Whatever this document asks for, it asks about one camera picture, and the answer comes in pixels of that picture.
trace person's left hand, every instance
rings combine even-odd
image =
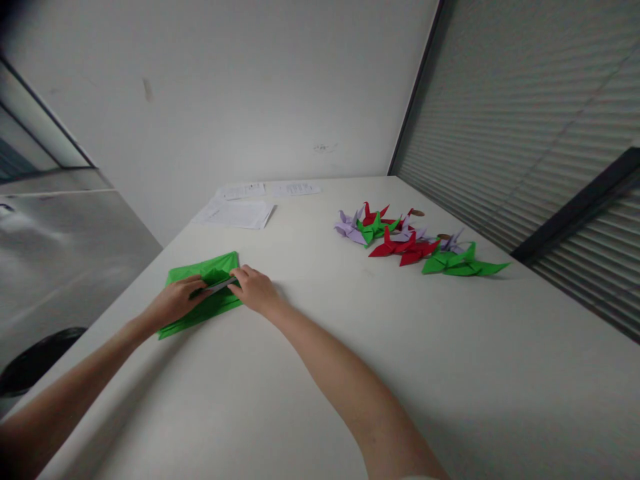
[[[136,320],[144,324],[145,330],[154,333],[162,327],[184,317],[193,308],[210,296],[205,291],[191,298],[191,294],[198,289],[206,288],[207,284],[200,275],[192,275],[177,282],[168,284],[160,294],[149,304]]]

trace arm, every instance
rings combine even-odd
[[[313,380],[354,436],[370,479],[429,475],[445,470],[390,390],[356,354],[282,300],[268,277],[244,265],[229,288],[266,317],[295,348]]]
[[[0,425],[0,449],[15,478],[40,474],[130,354],[207,298],[189,299],[206,286],[199,275],[168,285],[140,316]]]

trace hand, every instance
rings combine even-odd
[[[230,284],[228,286],[229,290],[242,303],[260,315],[266,317],[270,311],[284,303],[269,277],[258,272],[258,270],[254,270],[248,265],[243,265],[242,268],[231,270],[229,274],[236,277],[240,282],[239,287]]]
[[[191,298],[198,289],[207,284],[200,275],[192,275],[177,282],[168,284],[149,306],[136,318],[144,324],[145,330],[154,333],[162,327],[184,317],[193,308],[210,296],[211,292],[202,292]]]

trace forearm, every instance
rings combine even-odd
[[[367,428],[371,419],[389,411],[404,415],[397,400],[372,370],[318,324],[286,303],[268,313],[267,318],[298,352],[347,426],[356,430]]]
[[[287,303],[265,316],[289,340],[344,420],[362,451],[369,478],[447,478],[400,402],[356,354]]]
[[[106,384],[151,334],[133,320],[0,425],[17,478],[32,479],[62,446]]]

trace white wall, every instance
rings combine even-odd
[[[166,245],[225,183],[384,175],[436,6],[48,0],[7,55]]]

